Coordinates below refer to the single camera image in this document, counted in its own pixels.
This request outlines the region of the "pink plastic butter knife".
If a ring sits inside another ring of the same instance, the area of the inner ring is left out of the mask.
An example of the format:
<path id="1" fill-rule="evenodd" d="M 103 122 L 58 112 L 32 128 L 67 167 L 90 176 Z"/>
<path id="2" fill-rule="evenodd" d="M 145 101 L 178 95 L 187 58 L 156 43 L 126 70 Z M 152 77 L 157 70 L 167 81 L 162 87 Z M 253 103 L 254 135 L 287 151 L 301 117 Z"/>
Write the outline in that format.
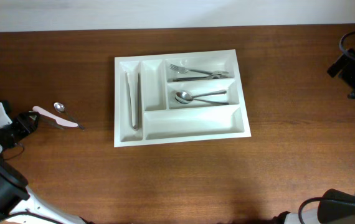
<path id="1" fill-rule="evenodd" d="M 68 128 L 77 128 L 78 127 L 77 123 L 74 123 L 74 122 L 68 121 L 66 119 L 60 118 L 60 117 L 48 112 L 47 110 L 41 108 L 40 106 L 34 106 L 32 108 L 32 110 L 35 111 L 35 112 L 38 112 L 42 116 L 45 116 L 45 117 L 53 119 L 58 125 L 65 126 L 65 127 L 68 127 Z"/>

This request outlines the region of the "small teaspoon smooth handle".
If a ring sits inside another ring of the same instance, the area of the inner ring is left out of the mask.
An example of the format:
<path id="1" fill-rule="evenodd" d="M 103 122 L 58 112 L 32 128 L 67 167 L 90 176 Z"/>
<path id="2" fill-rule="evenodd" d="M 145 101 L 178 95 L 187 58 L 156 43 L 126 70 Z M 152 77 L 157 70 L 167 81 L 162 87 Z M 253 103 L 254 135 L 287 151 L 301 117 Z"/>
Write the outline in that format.
<path id="1" fill-rule="evenodd" d="M 54 103 L 54 108 L 56 111 L 58 111 L 59 113 L 63 113 L 64 115 L 66 115 L 69 119 L 71 119 L 74 123 L 77 123 L 78 124 L 78 127 L 81 129 L 81 130 L 85 130 L 85 127 L 82 126 L 73 116 L 71 116 L 70 114 L 68 114 L 67 110 L 66 110 L 66 107 L 59 103 L 59 102 L 55 102 Z"/>

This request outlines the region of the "large metal tablespoon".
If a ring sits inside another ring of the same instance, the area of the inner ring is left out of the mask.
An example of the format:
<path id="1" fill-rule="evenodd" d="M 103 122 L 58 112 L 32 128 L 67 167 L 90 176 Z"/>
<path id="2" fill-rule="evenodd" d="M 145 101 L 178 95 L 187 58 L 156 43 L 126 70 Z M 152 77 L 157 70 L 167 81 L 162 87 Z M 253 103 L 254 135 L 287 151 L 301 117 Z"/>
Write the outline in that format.
<path id="1" fill-rule="evenodd" d="M 200 95 L 192 95 L 188 91 L 179 91 L 175 94 L 175 97 L 182 98 L 185 100 L 193 100 L 193 99 L 203 97 L 203 96 L 223 95 L 226 93 L 227 93 L 226 90 L 219 90 L 219 91 L 213 91 L 213 92 L 209 92 L 209 93 L 203 93 Z"/>

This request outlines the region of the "metal fork crosswise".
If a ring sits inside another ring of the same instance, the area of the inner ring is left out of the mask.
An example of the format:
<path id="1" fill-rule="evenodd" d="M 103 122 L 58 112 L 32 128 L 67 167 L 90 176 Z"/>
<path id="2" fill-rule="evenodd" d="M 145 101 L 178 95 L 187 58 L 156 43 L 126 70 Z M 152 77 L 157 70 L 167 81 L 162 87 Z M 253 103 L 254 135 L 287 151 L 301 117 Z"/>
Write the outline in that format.
<path id="1" fill-rule="evenodd" d="M 188 73 L 188 72 L 196 72 L 196 73 L 202 73 L 202 74 L 206 74 L 206 75 L 212 75 L 212 74 L 222 74 L 222 75 L 228 75 L 229 72 L 226 71 L 206 71 L 206 70 L 199 70 L 199 69 L 195 69 L 195 68 L 186 68 L 186 67 L 180 67 L 174 64 L 170 64 L 169 68 L 171 70 L 174 70 L 178 73 Z"/>

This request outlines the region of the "metal fork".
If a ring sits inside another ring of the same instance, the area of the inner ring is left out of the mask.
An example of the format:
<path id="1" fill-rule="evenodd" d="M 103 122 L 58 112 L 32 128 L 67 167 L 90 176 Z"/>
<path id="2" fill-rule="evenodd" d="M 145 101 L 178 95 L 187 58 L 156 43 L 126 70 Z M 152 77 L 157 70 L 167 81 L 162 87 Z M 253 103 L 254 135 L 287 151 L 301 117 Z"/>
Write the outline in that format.
<path id="1" fill-rule="evenodd" d="M 217 74 L 214 74 L 214 75 L 208 75 L 206 77 L 177 78 L 177 79 L 174 79 L 173 82 L 185 82 L 185 81 L 197 81 L 197 80 L 213 80 L 213 79 L 222 79 L 222 78 L 228 78 L 228 76 L 217 73 Z"/>

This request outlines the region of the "small teaspoon textured handle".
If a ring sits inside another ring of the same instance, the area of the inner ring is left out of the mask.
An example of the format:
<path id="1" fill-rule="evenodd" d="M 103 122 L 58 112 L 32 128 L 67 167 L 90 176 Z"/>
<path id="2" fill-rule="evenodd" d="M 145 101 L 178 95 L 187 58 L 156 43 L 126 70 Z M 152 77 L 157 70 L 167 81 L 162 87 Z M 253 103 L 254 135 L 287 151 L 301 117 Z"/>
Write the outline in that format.
<path id="1" fill-rule="evenodd" d="M 31 114 L 29 115 L 29 117 L 30 117 L 32 120 L 37 120 L 37 119 L 38 119 L 39 121 L 44 122 L 44 123 L 46 123 L 46 124 L 48 124 L 48 125 L 51 125 L 51 126 L 57 128 L 57 129 L 64 129 L 63 127 L 61 127 L 61 125 L 59 125 L 59 124 L 57 124 L 56 122 L 51 121 L 51 120 L 49 120 L 49 119 L 47 119 L 47 118 L 44 118 L 42 115 L 40 115 L 40 114 L 37 113 L 37 112 L 31 111 Z"/>

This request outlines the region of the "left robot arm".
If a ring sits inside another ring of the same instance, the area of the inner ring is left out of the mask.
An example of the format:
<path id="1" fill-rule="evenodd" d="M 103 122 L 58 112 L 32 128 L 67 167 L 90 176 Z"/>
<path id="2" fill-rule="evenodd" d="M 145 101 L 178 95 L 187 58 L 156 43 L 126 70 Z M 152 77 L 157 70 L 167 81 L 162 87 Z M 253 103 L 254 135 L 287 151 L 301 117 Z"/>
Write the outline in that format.
<path id="1" fill-rule="evenodd" d="M 33 134 L 40 121 L 56 128 L 75 128 L 76 123 L 62 119 L 41 107 L 18 114 L 14 119 L 7 100 L 0 101 L 0 223 L 81 223 L 89 221 L 65 213 L 39 198 L 29 187 L 28 180 L 8 164 L 4 153 L 15 147 L 23 148 L 21 141 Z"/>

